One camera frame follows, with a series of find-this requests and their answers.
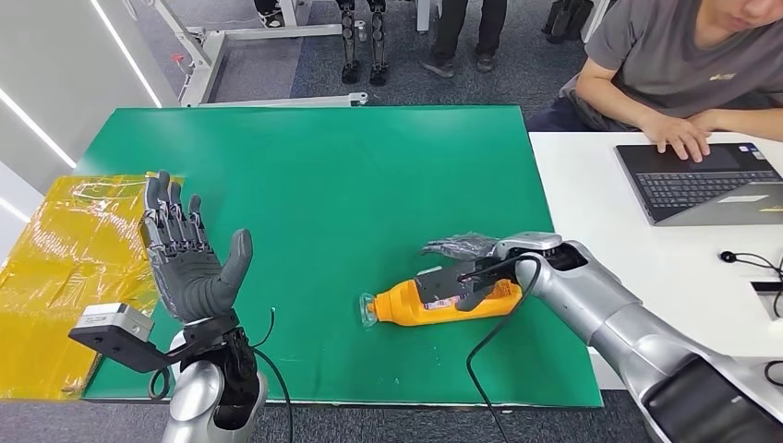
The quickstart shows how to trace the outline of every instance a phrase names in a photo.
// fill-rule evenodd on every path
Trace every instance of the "sneaker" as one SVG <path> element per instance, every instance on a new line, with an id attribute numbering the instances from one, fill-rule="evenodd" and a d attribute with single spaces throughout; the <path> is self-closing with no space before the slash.
<path id="1" fill-rule="evenodd" d="M 259 17 L 261 19 L 261 26 L 264 28 L 274 29 L 280 28 L 283 25 L 283 12 L 280 9 L 275 9 L 269 14 L 261 14 L 259 12 Z"/>
<path id="2" fill-rule="evenodd" d="M 438 77 L 452 78 L 454 77 L 454 59 L 441 60 L 436 58 L 435 55 L 429 53 L 428 55 L 420 58 L 418 63 L 421 67 L 427 71 L 435 74 Z"/>
<path id="3" fill-rule="evenodd" d="M 478 72 L 491 72 L 496 65 L 495 55 L 476 54 L 476 69 L 478 69 Z"/>

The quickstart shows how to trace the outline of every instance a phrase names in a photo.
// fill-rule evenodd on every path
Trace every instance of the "white wall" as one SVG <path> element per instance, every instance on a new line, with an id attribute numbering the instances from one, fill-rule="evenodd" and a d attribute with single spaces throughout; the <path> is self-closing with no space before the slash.
<path id="1" fill-rule="evenodd" d="M 27 218 L 32 215 L 43 200 L 43 196 L 38 191 L 1 162 L 0 194 L 3 195 L 0 198 Z M 18 215 L 0 205 L 0 263 L 6 259 L 8 252 L 26 225 L 27 223 Z"/>
<path id="2" fill-rule="evenodd" d="M 0 7 L 0 90 L 75 162 L 118 107 L 152 107 L 91 0 Z M 97 0 L 163 106 L 177 99 L 120 0 Z M 0 198 L 30 216 L 72 170 L 0 101 Z M 25 222 L 0 207 L 0 262 Z"/>

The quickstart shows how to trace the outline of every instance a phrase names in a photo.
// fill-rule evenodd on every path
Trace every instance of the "gray carpet floor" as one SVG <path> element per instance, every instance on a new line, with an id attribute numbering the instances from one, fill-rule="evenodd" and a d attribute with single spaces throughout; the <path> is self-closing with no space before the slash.
<path id="1" fill-rule="evenodd" d="M 133 0 L 139 26 L 172 89 L 184 80 L 170 57 L 185 54 L 160 17 Z M 498 52 L 499 68 L 479 74 L 471 49 L 476 44 L 480 2 L 472 0 L 458 53 L 457 77 L 444 80 L 421 69 L 416 59 L 428 50 L 435 32 L 416 33 L 414 2 L 389 0 L 387 20 L 389 84 L 368 84 L 369 43 L 357 53 L 362 61 L 359 84 L 340 82 L 343 53 L 339 37 L 232 42 L 213 94 L 215 102 L 341 95 L 366 91 L 371 104 L 514 103 L 530 115 L 546 106 L 560 85 L 584 61 L 582 45 L 551 46 L 538 29 L 548 1 L 509 0 L 509 13 Z M 186 26 L 208 30 L 258 28 L 250 0 L 170 0 Z M 299 7 L 298 19 L 311 24 L 338 22 L 332 1 Z M 357 2 L 357 18 L 367 20 L 367 4 Z M 501 420 L 513 442 L 646 442 L 641 415 L 626 392 L 604 392 L 605 407 L 594 410 L 527 410 L 505 413 Z M 253 441 L 285 441 L 285 409 L 266 408 Z M 0 441 L 14 443 L 154 442 L 165 426 L 163 405 L 90 404 L 86 402 L 0 402 Z M 297 442 L 493 442 L 500 441 L 487 411 L 295 408 Z"/>
<path id="2" fill-rule="evenodd" d="M 500 418 L 513 443 L 646 443 L 642 416 L 626 392 L 604 392 L 606 407 L 514 411 Z M 0 441 L 151 443 L 160 440 L 164 405 L 0 402 Z M 253 442 L 287 441 L 285 409 L 263 410 Z M 295 441 L 498 442 L 486 411 L 295 407 Z"/>
<path id="3" fill-rule="evenodd" d="M 509 0 L 506 24 L 497 53 L 498 69 L 489 74 L 476 71 L 473 48 L 478 39 L 481 2 L 468 4 L 467 19 L 457 50 L 458 73 L 443 79 L 425 71 L 417 58 L 426 54 L 436 32 L 416 32 L 416 4 L 413 1 L 389 0 L 387 5 L 387 59 L 389 83 L 383 87 L 369 85 L 370 43 L 356 49 L 361 77 L 358 84 L 340 82 L 343 66 L 342 41 L 339 38 L 306 38 L 292 96 L 341 95 L 365 91 L 371 104 L 518 104 L 524 115 L 540 110 L 555 97 L 560 87 L 582 66 L 585 60 L 579 42 L 552 45 L 539 31 L 547 19 L 548 2 Z M 356 18 L 369 20 L 367 3 L 359 2 Z M 314 2 L 310 23 L 339 22 L 340 13 L 332 2 Z"/>

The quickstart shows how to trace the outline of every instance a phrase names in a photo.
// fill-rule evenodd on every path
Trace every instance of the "black pants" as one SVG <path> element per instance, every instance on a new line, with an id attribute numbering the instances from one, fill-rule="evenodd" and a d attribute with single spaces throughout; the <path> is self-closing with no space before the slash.
<path id="1" fill-rule="evenodd" d="M 274 12 L 276 0 L 253 0 L 256 3 L 256 10 L 264 16 Z"/>
<path id="2" fill-rule="evenodd" d="M 596 132 L 588 126 L 570 100 L 561 97 L 524 122 L 527 132 Z"/>
<path id="3" fill-rule="evenodd" d="M 438 24 L 438 38 L 432 53 L 441 60 L 454 58 L 457 40 L 463 29 L 467 0 L 443 0 Z M 500 45 L 500 32 L 506 21 L 506 0 L 484 0 L 481 6 L 481 25 L 478 28 L 477 54 L 495 55 Z"/>

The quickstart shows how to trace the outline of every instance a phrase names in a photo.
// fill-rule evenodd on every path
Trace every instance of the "man's hand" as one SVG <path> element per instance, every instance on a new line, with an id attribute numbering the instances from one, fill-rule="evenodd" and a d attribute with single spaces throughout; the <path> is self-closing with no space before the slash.
<path id="1" fill-rule="evenodd" d="M 201 198 L 190 198 L 186 216 L 179 195 L 166 171 L 147 179 L 139 229 L 152 277 L 166 310 L 183 323 L 226 315 L 253 258 L 250 231 L 234 233 L 221 266 L 201 222 Z"/>
<path id="2" fill-rule="evenodd" d="M 688 160 L 690 157 L 694 162 L 700 162 L 705 155 L 709 155 L 706 140 L 710 135 L 709 131 L 688 120 L 654 113 L 642 121 L 640 129 L 658 145 L 660 153 L 666 152 L 666 146 L 671 145 L 682 160 Z"/>
<path id="3" fill-rule="evenodd" d="M 718 126 L 718 116 L 720 110 L 708 109 L 702 113 L 696 114 L 688 119 L 694 126 L 701 129 L 706 134 L 710 134 L 716 129 L 722 129 Z"/>

